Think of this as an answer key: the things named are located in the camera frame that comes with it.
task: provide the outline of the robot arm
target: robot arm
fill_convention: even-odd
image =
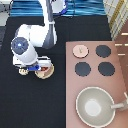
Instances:
[[[39,0],[44,14],[45,26],[21,25],[11,42],[14,54],[13,65],[27,70],[41,70],[41,67],[50,67],[51,60],[47,56],[38,57],[34,47],[52,48],[57,41],[52,6],[50,0]]]

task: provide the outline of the small object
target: small object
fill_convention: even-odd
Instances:
[[[96,54],[100,57],[106,58],[111,54],[111,49],[106,45],[99,45],[96,48]]]
[[[83,76],[83,77],[87,76],[89,75],[90,71],[91,71],[91,68],[89,64],[86,62],[79,62],[75,66],[75,72],[79,76]]]
[[[54,66],[52,64],[51,67],[42,67],[41,71],[35,71],[35,74],[37,77],[41,78],[41,79],[46,79],[49,78],[54,72]]]
[[[74,56],[76,56],[78,58],[86,57],[88,55],[88,53],[89,53],[89,50],[84,45],[76,45],[73,48],[73,54],[74,54]]]
[[[19,73],[20,73],[21,75],[27,75],[28,72],[29,72],[29,71],[27,71],[27,70],[19,69]]]
[[[100,63],[98,70],[103,76],[112,76],[115,73],[115,68],[110,62]]]

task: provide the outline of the cable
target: cable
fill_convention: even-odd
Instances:
[[[68,18],[68,19],[72,19],[73,17],[74,17],[74,15],[75,15],[75,1],[74,0],[72,0],[72,2],[73,2],[73,6],[74,6],[74,11],[73,11],[73,15],[70,17],[70,16],[65,16],[65,18]],[[55,17],[54,18],[54,20],[55,19],[57,19],[57,18],[60,18],[60,17],[62,17],[63,16],[63,14],[60,14],[59,16],[57,16],[57,17]]]
[[[9,10],[11,11],[11,4],[12,4],[13,0],[10,2],[9,4]]]

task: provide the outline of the black circle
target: black circle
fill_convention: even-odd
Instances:
[[[106,58],[111,54],[111,49],[106,45],[99,45],[96,48],[96,54],[100,57]]]
[[[91,68],[86,62],[79,62],[75,66],[75,72],[79,76],[87,76],[91,71]]]
[[[98,70],[103,76],[112,76],[115,72],[114,66],[109,62],[100,63]]]

